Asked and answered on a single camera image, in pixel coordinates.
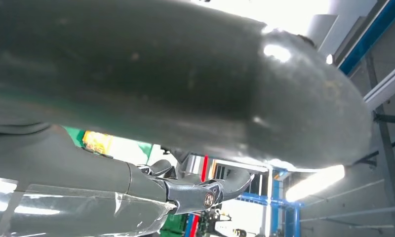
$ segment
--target green panel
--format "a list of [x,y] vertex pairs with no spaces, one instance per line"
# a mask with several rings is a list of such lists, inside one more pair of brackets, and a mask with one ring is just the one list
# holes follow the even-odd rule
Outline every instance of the green panel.
[[84,147],[82,138],[84,137],[85,131],[77,129],[77,128],[73,128],[73,127],[65,127],[64,126],[64,128],[67,131],[67,133],[70,135],[70,137],[72,138],[72,140],[76,146]]
[[183,233],[186,228],[187,214],[183,215],[168,215],[162,230],[167,230],[175,233]]
[[141,148],[142,152],[145,153],[149,159],[151,155],[151,150],[153,149],[153,145],[145,142],[137,142],[137,143],[139,148]]
[[180,233],[174,233],[171,231],[165,231],[165,230],[161,230],[160,231],[160,237],[182,237],[183,234]]

